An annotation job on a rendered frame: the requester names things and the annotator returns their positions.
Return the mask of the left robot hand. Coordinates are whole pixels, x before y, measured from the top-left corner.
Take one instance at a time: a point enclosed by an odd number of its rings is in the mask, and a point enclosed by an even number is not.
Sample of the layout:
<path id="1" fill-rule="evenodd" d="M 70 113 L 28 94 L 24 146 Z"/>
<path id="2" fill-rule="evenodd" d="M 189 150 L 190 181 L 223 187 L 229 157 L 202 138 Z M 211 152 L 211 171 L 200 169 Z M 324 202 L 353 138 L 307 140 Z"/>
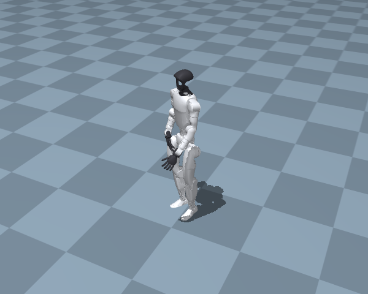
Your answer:
<path id="1" fill-rule="evenodd" d="M 169 170 L 169 171 L 171 171 L 172 169 L 173 169 L 173 167 L 174 167 L 174 165 L 177 163 L 177 158 L 179 158 L 181 155 L 176 155 L 175 154 L 175 152 L 176 152 L 176 150 L 177 150 L 178 148 L 176 148 L 175 149 L 175 151 L 173 152 L 173 155 L 170 155 L 169 157 L 166 157 L 166 158 L 164 158 L 164 159 L 162 159 L 162 161 L 164 161 L 164 160 L 166 160 L 167 159 L 167 161 L 162 165 L 162 167 L 163 166 L 165 166 L 167 163 L 167 165 L 164 167 L 164 169 L 165 168 L 167 168 L 168 167 L 168 165 L 170 164 L 170 166 L 166 169 L 166 170 L 168 170 L 168 169 L 170 169 L 170 167 L 171 167 L 171 169 Z"/>

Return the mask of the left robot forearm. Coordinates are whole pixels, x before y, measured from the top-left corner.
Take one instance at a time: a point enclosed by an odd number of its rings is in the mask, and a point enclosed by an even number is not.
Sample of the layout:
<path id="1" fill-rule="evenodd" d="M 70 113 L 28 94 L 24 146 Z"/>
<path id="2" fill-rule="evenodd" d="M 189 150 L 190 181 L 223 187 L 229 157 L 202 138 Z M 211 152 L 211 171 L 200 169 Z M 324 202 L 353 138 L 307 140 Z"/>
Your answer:
<path id="1" fill-rule="evenodd" d="M 188 143 L 192 141 L 195 135 L 195 129 L 190 128 L 188 130 L 188 133 L 183 136 L 183 139 L 181 140 L 181 143 L 178 145 L 178 149 L 176 150 L 176 155 L 181 155 L 181 153 L 186 149 L 186 146 L 188 146 Z"/>

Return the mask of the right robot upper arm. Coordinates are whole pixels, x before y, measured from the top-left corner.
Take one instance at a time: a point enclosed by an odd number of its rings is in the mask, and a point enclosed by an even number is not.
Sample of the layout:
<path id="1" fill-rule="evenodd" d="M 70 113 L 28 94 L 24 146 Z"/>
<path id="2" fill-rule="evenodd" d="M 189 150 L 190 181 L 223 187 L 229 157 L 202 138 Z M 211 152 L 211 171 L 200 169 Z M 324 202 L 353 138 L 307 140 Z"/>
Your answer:
<path id="1" fill-rule="evenodd" d="M 174 115 L 174 106 L 173 106 L 173 93 L 174 93 L 175 90 L 177 90 L 177 88 L 174 88 L 174 89 L 170 90 L 172 108 L 169 110 L 169 114 L 173 117 L 175 117 L 175 115 Z"/>

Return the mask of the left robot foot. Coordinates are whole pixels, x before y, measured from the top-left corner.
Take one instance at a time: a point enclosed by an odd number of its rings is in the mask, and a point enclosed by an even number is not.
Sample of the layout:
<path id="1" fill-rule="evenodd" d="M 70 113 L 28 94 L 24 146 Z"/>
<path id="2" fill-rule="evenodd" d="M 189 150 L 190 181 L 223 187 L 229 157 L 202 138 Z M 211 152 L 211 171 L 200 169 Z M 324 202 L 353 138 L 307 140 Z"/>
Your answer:
<path id="1" fill-rule="evenodd" d="M 181 216 L 181 220 L 183 221 L 186 221 L 188 220 L 189 218 L 191 218 L 193 216 L 193 214 L 198 211 L 198 208 L 197 206 L 195 205 L 195 209 L 192 211 L 191 208 L 188 210 Z"/>

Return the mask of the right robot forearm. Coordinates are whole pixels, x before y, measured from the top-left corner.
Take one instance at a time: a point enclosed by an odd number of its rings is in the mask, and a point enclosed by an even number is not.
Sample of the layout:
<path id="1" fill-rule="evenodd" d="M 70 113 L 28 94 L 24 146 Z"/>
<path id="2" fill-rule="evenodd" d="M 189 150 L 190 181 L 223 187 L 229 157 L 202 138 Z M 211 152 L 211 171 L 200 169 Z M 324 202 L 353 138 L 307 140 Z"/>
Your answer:
<path id="1" fill-rule="evenodd" d="M 164 131 L 165 136 L 167 131 L 170 131 L 172 133 L 172 129 L 175 123 L 175 118 L 169 114 L 168 121 L 166 124 L 166 130 Z"/>

